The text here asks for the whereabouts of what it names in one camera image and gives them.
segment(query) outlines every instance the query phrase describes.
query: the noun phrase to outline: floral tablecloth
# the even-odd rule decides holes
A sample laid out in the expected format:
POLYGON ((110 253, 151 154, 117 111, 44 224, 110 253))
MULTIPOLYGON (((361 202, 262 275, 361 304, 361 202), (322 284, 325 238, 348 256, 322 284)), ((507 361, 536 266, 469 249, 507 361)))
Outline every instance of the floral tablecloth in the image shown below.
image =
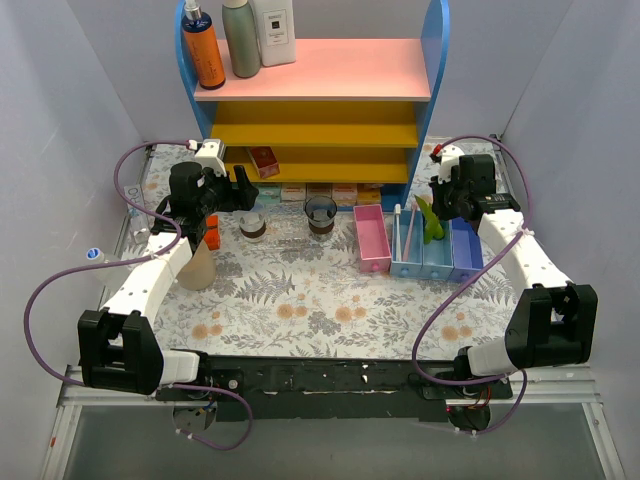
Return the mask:
MULTIPOLYGON (((465 153, 493 153, 490 145, 460 146, 465 153)), ((434 168, 425 152, 432 147, 423 149, 412 193, 430 192, 427 182, 434 168)), ((144 186, 148 207, 155 208, 168 194, 170 167, 192 158, 182 147, 157 148, 144 186)), ((331 238, 323 243, 309 238, 303 215, 297 204, 271 207, 268 239, 248 244, 231 214, 219 214, 221 249, 212 253, 216 280, 200 292, 171 288, 154 324, 161 348, 224 355, 410 358, 420 327, 458 285, 360 274, 353 214, 338 214, 331 238)), ((129 246, 125 256, 141 251, 129 246)), ((515 301, 504 271, 494 268, 440 316, 425 336, 421 357, 450 359, 462 346, 502 335, 515 301)))

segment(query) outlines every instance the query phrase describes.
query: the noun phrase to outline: blue tray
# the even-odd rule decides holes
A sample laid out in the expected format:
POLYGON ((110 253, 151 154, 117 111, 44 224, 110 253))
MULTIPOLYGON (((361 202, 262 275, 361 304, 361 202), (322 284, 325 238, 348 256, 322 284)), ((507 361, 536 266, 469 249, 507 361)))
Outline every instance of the blue tray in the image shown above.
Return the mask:
POLYGON ((453 271, 451 282, 465 282, 484 266, 480 237, 461 218, 451 220, 451 243, 453 245, 453 271))
POLYGON ((444 229, 442 240, 431 240, 422 250, 420 277, 431 280, 448 280, 453 271, 453 249, 450 222, 440 222, 444 229))
MULTIPOLYGON (((400 244, 401 251, 404 251, 404 244, 407 241, 409 223, 411 222, 411 210, 400 212, 400 244)), ((422 237, 423 237, 422 214, 416 212, 413 221, 413 231, 411 233, 411 246, 409 248, 409 259, 407 262, 396 261, 396 218, 393 217, 393 230, 391 235, 391 275, 403 278, 419 278, 422 269, 422 237)))

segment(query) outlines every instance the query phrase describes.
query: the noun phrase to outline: beige cup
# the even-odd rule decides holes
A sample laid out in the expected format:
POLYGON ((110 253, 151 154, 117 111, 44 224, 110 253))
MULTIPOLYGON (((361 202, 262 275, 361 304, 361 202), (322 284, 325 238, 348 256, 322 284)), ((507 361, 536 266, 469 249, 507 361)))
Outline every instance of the beige cup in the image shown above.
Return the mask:
POLYGON ((213 283, 215 278, 216 261, 203 240, 189 263, 178 273, 178 283, 187 290, 204 290, 213 283))

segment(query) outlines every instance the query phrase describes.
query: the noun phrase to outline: white stick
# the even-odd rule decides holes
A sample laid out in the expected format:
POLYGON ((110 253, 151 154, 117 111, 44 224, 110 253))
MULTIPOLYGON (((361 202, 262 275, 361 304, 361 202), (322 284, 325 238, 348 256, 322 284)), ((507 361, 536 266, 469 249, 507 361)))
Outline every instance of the white stick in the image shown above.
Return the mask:
POLYGON ((396 219, 396 262, 402 261, 402 242, 400 241, 400 212, 402 211, 400 204, 396 203, 394 215, 396 219))

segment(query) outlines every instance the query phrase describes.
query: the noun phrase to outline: pink container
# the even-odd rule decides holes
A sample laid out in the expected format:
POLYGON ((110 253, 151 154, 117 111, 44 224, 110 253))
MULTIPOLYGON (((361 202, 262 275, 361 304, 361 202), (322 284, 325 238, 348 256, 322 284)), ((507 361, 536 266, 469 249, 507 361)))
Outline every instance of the pink container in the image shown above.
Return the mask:
POLYGON ((358 244, 360 271, 386 272, 391 266, 391 250, 380 205, 353 207, 358 244))

